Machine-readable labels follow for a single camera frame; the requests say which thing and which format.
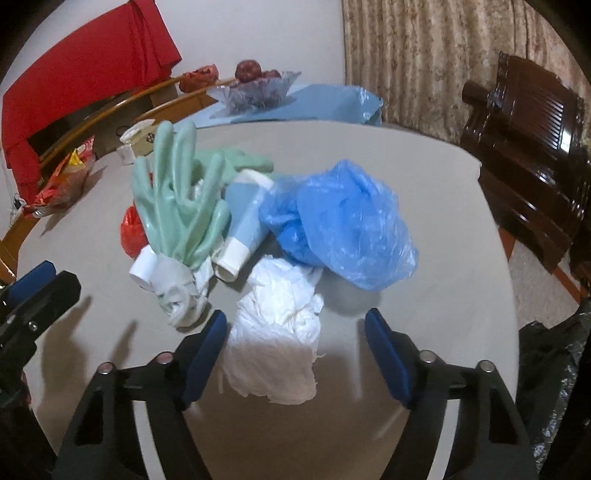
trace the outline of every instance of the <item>red fabric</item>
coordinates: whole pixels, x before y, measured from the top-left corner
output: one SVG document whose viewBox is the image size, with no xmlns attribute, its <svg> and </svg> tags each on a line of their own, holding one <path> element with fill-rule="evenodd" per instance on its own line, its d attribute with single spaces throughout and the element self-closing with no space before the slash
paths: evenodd
<svg viewBox="0 0 591 480">
<path fill-rule="evenodd" d="M 93 102 L 169 77 L 180 60 L 154 0 L 131 0 L 41 56 L 2 101 L 2 145 L 21 197 L 32 202 L 40 179 L 27 138 Z"/>
</svg>

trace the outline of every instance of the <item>silver bolt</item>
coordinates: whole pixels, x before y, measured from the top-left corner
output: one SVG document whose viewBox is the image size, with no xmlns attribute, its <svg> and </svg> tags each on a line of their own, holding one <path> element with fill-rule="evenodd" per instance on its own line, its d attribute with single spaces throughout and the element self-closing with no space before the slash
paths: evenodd
<svg viewBox="0 0 591 480">
<path fill-rule="evenodd" d="M 431 350 L 421 350 L 421 353 L 418 354 L 418 357 L 426 364 L 432 364 L 435 362 L 435 360 L 437 360 L 437 355 Z"/>
<path fill-rule="evenodd" d="M 174 355 L 172 352 L 162 352 L 156 357 L 156 361 L 160 365 L 168 365 L 170 362 L 174 360 Z"/>
<path fill-rule="evenodd" d="M 105 362 L 104 364 L 100 364 L 99 368 L 96 369 L 96 371 L 98 373 L 100 373 L 101 375 L 106 375 L 108 373 L 111 373 L 112 370 L 113 370 L 113 364 L 111 362 Z"/>
<path fill-rule="evenodd" d="M 491 374 L 495 371 L 495 364 L 490 360 L 483 360 L 478 364 L 486 373 Z"/>
</svg>

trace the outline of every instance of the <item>round table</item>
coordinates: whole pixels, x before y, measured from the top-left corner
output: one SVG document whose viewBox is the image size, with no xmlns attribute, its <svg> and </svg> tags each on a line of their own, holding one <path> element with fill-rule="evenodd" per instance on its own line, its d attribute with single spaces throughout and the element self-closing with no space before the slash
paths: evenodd
<svg viewBox="0 0 591 480">
<path fill-rule="evenodd" d="M 281 406 L 242 398 L 222 382 L 216 364 L 202 399 L 186 413 L 214 479 L 381 476 L 407 412 L 389 396 L 365 341 L 362 318 L 371 307 L 379 307 L 389 325 L 410 335 L 420 349 L 431 349 L 448 363 L 473 367 L 490 359 L 515 394 L 513 291 L 475 158 L 410 132 L 332 122 L 261 122 L 197 133 L 198 148 L 230 145 L 267 155 L 283 173 L 318 172 L 344 158 L 360 164 L 398 193 L 420 260 L 409 280 L 380 293 L 323 274 L 317 287 L 325 307 L 313 400 Z M 21 275 L 50 260 L 82 284 L 80 303 L 42 335 L 25 369 L 34 410 L 56 449 L 101 362 L 143 365 L 159 352 L 173 351 L 189 333 L 168 326 L 155 297 L 128 276 L 132 260 L 120 246 L 119 224 L 132 202 L 132 169 L 117 155 L 103 157 L 85 196 L 66 215 L 42 219 L 21 248 Z M 230 322 L 247 274 L 236 285 L 218 282 L 210 294 L 213 307 Z M 136 403 L 135 409 L 148 472 L 152 479 L 163 478 L 145 406 Z M 456 419 L 457 404 L 450 403 L 431 479 L 443 476 Z"/>
</svg>

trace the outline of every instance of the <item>green rubber glove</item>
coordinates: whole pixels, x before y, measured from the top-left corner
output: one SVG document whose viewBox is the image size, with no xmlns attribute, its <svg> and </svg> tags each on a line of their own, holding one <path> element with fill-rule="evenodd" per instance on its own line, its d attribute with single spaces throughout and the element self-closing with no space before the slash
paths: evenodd
<svg viewBox="0 0 591 480">
<path fill-rule="evenodd" d="M 195 161 L 196 128 L 186 122 L 174 135 L 170 122 L 156 130 L 154 169 L 145 157 L 135 160 L 132 179 L 135 206 L 150 246 L 157 254 L 196 271 L 220 242 L 230 219 L 220 198 L 227 162 L 214 152 L 204 168 Z"/>
<path fill-rule="evenodd" d="M 222 186 L 230 184 L 236 178 L 238 172 L 245 168 L 250 168 L 261 173 L 270 173 L 273 171 L 273 162 L 271 160 L 260 155 L 246 155 L 242 150 L 232 147 L 198 150 L 195 152 L 195 158 L 207 170 L 213 158 L 218 154 L 221 154 L 224 158 Z"/>
</svg>

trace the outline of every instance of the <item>white wall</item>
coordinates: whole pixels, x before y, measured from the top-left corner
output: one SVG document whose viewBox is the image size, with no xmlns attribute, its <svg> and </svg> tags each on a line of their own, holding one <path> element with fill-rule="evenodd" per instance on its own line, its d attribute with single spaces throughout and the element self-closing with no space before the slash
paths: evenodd
<svg viewBox="0 0 591 480">
<path fill-rule="evenodd" d="M 0 84 L 0 98 L 55 43 L 124 0 L 66 0 L 34 32 Z M 156 0 L 183 60 L 173 74 L 215 63 L 220 77 L 256 59 L 264 69 L 301 70 L 305 82 L 343 83 L 341 0 Z M 12 175 L 8 181 L 14 185 Z M 0 170 L 0 238 L 12 203 Z"/>
</svg>

